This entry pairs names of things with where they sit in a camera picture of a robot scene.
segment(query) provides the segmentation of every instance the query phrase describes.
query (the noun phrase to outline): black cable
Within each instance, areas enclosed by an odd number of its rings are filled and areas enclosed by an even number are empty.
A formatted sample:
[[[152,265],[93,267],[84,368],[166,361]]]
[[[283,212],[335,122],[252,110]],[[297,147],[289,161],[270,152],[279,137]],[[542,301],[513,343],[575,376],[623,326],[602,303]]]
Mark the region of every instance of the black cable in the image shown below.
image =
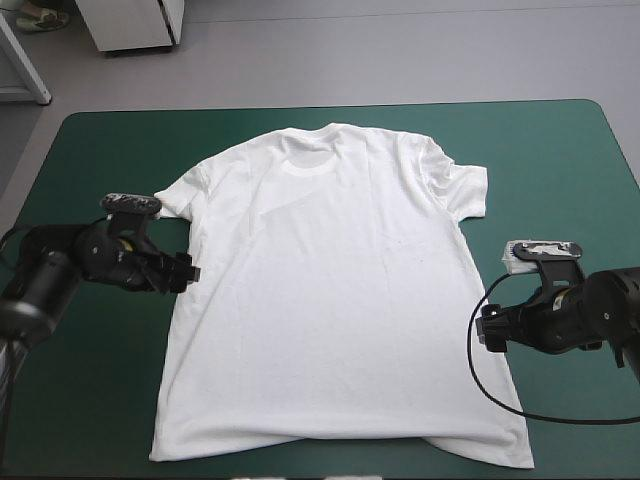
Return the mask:
[[[506,411],[513,413],[514,415],[519,415],[521,417],[529,418],[532,420],[541,420],[543,422],[551,422],[551,423],[563,423],[568,425],[627,425],[630,423],[638,423],[640,422],[640,416],[637,417],[628,417],[628,418],[614,418],[614,419],[576,419],[576,418],[562,418],[562,417],[549,417],[546,415],[538,415],[537,413],[529,413],[522,410],[516,410],[513,407],[501,402],[493,395],[491,395],[487,389],[484,387],[480,379],[478,378],[478,374],[476,373],[476,369],[473,366],[473,358],[471,355],[471,334],[473,331],[473,322],[476,319],[476,314],[478,310],[482,306],[482,303],[489,298],[491,292],[504,280],[509,278],[511,275],[504,274],[500,278],[498,278],[495,282],[491,284],[491,286],[487,289],[484,296],[477,303],[476,307],[473,309],[473,313],[471,314],[471,319],[469,320],[469,328],[467,329],[467,360],[469,362],[469,370],[471,371],[471,376],[473,376],[473,380],[476,382],[476,385],[480,389],[480,391],[491,400],[493,403],[498,405],[499,407],[504,408]]]
[[[7,246],[7,242],[9,239],[18,233],[20,230],[29,230],[31,229],[31,225],[14,225],[0,238],[0,264],[4,265],[6,268],[11,270],[12,272],[16,271],[16,267],[11,265],[7,260],[2,256],[2,251],[4,247]]]
[[[11,400],[13,399],[13,384],[17,375],[17,363],[20,362],[15,350],[13,340],[2,339],[5,342],[5,362],[6,368],[2,372],[2,425],[0,426],[0,467],[4,464],[4,453],[7,444],[7,432],[9,430],[9,416],[11,414]]]

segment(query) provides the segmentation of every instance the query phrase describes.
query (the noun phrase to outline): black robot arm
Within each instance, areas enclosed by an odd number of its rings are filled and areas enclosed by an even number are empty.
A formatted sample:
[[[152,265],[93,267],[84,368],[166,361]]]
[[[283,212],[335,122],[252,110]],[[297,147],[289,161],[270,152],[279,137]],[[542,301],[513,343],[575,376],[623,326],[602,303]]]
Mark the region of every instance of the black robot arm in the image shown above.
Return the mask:
[[[626,360],[640,381],[640,268],[585,278],[581,255],[572,242],[509,242],[509,273],[537,272],[542,285],[519,305],[485,305],[476,321],[480,342],[492,352],[506,352],[507,341],[514,341],[559,354],[576,347],[595,350],[606,341],[617,366]]]
[[[14,379],[28,351],[53,334],[81,280],[180,293],[199,279],[200,269],[189,255],[167,255],[147,237],[159,200],[111,193],[101,205],[108,214],[106,226],[100,220],[42,225],[20,243],[15,275],[0,295],[0,464]],[[0,241],[0,251],[7,238]]]

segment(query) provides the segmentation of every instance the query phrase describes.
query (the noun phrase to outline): table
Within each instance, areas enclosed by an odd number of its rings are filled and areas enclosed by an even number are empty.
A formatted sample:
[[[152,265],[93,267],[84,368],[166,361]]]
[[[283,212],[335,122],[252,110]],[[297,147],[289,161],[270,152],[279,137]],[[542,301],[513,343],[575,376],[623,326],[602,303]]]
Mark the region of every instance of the table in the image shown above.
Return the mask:
[[[510,239],[574,240],[585,272],[640,263],[640,196],[600,107],[588,100],[367,107],[79,113],[67,118],[19,222],[85,223],[111,191],[152,194],[201,159],[264,132],[352,123],[432,136],[460,164],[489,172],[487,216],[462,224],[485,283],[504,272]],[[162,220],[151,238],[174,253],[188,224]],[[0,284],[8,280],[0,274]],[[527,298],[535,278],[496,293]],[[418,439],[302,440],[173,463],[147,460],[173,296],[84,284],[55,335],[16,385],[6,475],[216,477],[381,475],[395,478],[631,478],[640,425],[529,422],[536,469],[457,457]],[[640,413],[640,388],[608,348],[552,357],[508,354],[531,411],[574,417]]]

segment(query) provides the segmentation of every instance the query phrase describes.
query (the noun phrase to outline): white t-shirt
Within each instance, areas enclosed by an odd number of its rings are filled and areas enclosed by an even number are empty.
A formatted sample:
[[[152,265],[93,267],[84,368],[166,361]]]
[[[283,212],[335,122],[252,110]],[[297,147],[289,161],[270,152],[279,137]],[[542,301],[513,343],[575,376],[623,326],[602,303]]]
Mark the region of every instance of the white t-shirt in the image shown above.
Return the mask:
[[[151,460],[423,437],[532,468],[524,420],[467,366],[484,289],[458,222],[484,216],[486,189],[429,137],[330,124],[261,135],[157,193],[191,221],[202,272],[173,312]],[[519,407],[504,356],[474,345]]]

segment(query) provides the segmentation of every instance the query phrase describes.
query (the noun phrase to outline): floor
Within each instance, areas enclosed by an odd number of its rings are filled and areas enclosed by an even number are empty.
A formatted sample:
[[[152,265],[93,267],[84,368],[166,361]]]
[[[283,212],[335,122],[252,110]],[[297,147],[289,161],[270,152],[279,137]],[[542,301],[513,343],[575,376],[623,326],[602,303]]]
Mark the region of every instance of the floor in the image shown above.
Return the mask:
[[[640,179],[640,1],[186,1],[169,54],[19,36],[54,100],[0,105],[0,231],[78,111],[589,98]]]

